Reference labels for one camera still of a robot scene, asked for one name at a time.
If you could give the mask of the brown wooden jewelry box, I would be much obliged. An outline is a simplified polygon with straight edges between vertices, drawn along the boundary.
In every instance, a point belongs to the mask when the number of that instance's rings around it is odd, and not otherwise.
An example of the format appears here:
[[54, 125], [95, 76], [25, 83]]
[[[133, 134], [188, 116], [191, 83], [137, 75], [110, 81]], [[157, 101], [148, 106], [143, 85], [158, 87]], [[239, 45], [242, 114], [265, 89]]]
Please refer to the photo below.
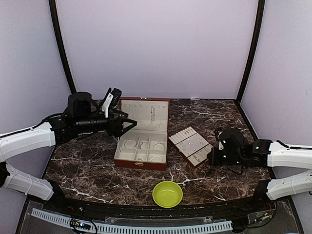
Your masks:
[[[119, 101], [120, 110], [137, 121], [136, 127], [118, 138], [114, 163], [117, 167], [165, 171], [169, 132], [168, 98], [124, 97]], [[165, 143], [165, 150], [153, 150], [158, 143]], [[160, 155], [163, 162], [149, 161]]]

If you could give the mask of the brown ring earring tray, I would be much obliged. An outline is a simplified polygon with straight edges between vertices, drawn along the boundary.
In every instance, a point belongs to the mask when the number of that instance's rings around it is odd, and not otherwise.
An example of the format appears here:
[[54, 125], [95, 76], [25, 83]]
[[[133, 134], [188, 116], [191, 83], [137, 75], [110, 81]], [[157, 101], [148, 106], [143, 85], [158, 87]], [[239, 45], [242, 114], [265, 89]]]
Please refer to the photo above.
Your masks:
[[182, 158], [192, 167], [197, 168], [207, 160], [213, 146], [192, 127], [185, 128], [169, 136], [169, 141]]

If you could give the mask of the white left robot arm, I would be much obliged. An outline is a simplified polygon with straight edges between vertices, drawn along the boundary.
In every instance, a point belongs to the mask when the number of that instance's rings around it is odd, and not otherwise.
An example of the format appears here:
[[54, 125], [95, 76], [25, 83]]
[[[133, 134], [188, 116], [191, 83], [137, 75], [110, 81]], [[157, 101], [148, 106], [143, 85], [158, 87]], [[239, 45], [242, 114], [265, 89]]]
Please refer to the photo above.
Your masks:
[[88, 92], [76, 92], [68, 97], [62, 113], [52, 114], [39, 124], [0, 136], [0, 186], [49, 201], [57, 212], [69, 208], [60, 186], [51, 180], [40, 179], [22, 172], [7, 163], [15, 156], [71, 141], [81, 134], [105, 131], [120, 137], [137, 125], [128, 114], [115, 107], [121, 97], [117, 88], [109, 88], [97, 104]]

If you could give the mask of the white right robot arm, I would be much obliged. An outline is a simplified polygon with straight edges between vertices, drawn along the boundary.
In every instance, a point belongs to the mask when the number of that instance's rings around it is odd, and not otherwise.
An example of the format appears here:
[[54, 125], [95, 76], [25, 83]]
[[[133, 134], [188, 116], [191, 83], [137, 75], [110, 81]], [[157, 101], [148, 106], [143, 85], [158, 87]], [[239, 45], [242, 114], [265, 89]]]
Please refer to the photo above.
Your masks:
[[241, 169], [251, 167], [292, 167], [305, 172], [282, 179], [268, 179], [258, 183], [249, 208], [260, 211], [268, 200], [312, 192], [312, 148], [305, 145], [285, 144], [280, 140], [257, 139], [249, 143], [238, 129], [214, 131], [219, 142], [212, 148], [207, 160], [211, 166], [226, 167], [238, 165]]

